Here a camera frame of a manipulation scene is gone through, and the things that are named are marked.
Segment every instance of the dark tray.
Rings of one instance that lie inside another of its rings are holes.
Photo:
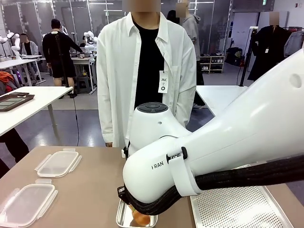
[[[0,112],[7,112],[33,99],[35,95],[8,94],[0,97]]]

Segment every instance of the plastic container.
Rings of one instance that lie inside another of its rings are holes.
[[[40,177],[63,177],[76,168],[81,158],[75,151],[58,151],[53,155],[49,154],[35,170]]]
[[[0,226],[28,227],[44,215],[58,191],[51,180],[39,180],[21,190],[15,189],[2,203]]]

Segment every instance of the black t-shirt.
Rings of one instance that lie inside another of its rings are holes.
[[[30,51],[30,42],[29,43],[24,43],[24,48],[27,52],[27,55],[31,56],[32,52]]]
[[[81,48],[74,43],[74,41],[62,32],[58,32],[60,49],[63,60],[70,60],[70,48],[82,53]],[[47,63],[51,63],[53,60],[59,60],[59,50],[56,41],[56,34],[48,33],[44,36],[42,41],[43,54]]]
[[[142,39],[134,105],[136,108],[147,102],[162,102],[162,94],[158,93],[158,87],[160,71],[164,70],[165,60],[155,43],[158,29],[145,29],[135,22],[134,25],[139,29]]]

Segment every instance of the name tag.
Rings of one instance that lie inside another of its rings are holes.
[[[168,92],[169,77],[167,71],[160,71],[160,84],[158,87],[158,92],[161,94],[166,94]]]

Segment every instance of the shirt collar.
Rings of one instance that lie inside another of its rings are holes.
[[[160,27],[158,30],[157,37],[161,38],[163,41],[168,42],[168,23],[167,19],[165,16],[160,12],[161,19],[160,19]],[[126,27],[127,27],[127,33],[128,36],[130,36],[131,29],[135,27],[133,20],[132,20],[132,15],[131,12],[128,13],[127,15],[127,20],[126,20]]]

